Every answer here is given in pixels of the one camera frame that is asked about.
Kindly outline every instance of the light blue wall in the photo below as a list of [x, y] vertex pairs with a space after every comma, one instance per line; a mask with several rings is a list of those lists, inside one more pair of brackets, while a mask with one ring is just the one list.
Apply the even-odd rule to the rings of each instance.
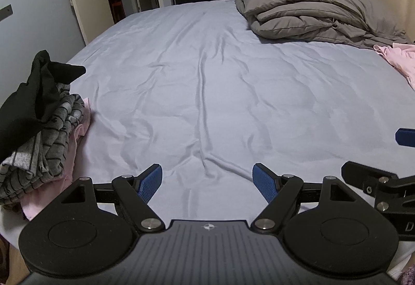
[[0, 22], [0, 105], [25, 82], [36, 53], [67, 62], [84, 46], [69, 0], [0, 0], [13, 15]]

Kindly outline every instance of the wrinkled sheet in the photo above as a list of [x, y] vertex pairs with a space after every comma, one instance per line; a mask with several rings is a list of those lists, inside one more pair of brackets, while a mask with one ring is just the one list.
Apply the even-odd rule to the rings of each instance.
[[257, 35], [372, 49], [407, 44], [394, 14], [380, 0], [235, 0]]
[[69, 63], [87, 69], [71, 92], [92, 111], [74, 178], [108, 183], [161, 164], [149, 205], [166, 225], [250, 223], [266, 206], [252, 183], [257, 162], [306, 182], [341, 177], [348, 160], [413, 174], [414, 149], [394, 140], [415, 128], [405, 78], [374, 50], [260, 39], [233, 0], [132, 15]]

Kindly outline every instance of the electrical outlet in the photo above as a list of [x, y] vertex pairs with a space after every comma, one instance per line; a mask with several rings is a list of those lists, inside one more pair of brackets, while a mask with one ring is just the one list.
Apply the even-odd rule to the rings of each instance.
[[13, 14], [12, 6], [7, 5], [5, 8], [0, 9], [0, 21], [10, 17]]

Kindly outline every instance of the logo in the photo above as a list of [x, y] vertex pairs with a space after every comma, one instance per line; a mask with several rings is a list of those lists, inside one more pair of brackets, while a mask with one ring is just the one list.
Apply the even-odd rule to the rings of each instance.
[[214, 228], [216, 228], [216, 226], [214, 226], [214, 225], [213, 225], [213, 224], [211, 224], [211, 223], [207, 223], [207, 224], [205, 224], [204, 226], [202, 226], [202, 228], [204, 228], [204, 229], [206, 229], [206, 230], [210, 231], [210, 230], [213, 230]]

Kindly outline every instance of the blue gripper pad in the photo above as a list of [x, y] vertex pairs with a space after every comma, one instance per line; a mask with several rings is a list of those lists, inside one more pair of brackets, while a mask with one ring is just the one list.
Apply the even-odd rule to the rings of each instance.
[[415, 147], [415, 129], [398, 129], [395, 133], [395, 140], [399, 145]]
[[264, 196], [265, 200], [270, 203], [278, 194], [275, 186], [275, 180], [269, 176], [258, 164], [252, 168], [252, 179], [254, 185]]
[[138, 196], [147, 204], [161, 186], [163, 170], [158, 166], [150, 172], [141, 182], [138, 189]]

